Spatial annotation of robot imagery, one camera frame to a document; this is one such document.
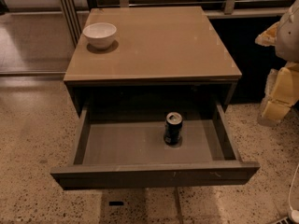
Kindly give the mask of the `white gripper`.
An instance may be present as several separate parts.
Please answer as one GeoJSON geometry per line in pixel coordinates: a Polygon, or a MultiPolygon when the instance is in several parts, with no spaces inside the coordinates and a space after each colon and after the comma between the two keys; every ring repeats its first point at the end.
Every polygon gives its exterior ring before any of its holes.
{"type": "MultiPolygon", "coordinates": [[[[264,46],[276,44],[278,22],[272,24],[255,38],[255,43],[264,46]]],[[[287,62],[279,70],[271,69],[264,89],[261,117],[281,121],[299,101],[299,63],[287,62]]]]}

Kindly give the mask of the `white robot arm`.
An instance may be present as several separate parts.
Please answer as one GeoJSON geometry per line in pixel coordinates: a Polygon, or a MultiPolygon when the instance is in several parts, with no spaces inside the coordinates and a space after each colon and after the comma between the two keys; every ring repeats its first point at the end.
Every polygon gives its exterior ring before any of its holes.
{"type": "Polygon", "coordinates": [[[286,61],[284,67],[270,71],[261,102],[260,122],[273,125],[281,122],[299,101],[299,0],[280,21],[259,34],[255,43],[274,46],[276,55],[286,61]]]}

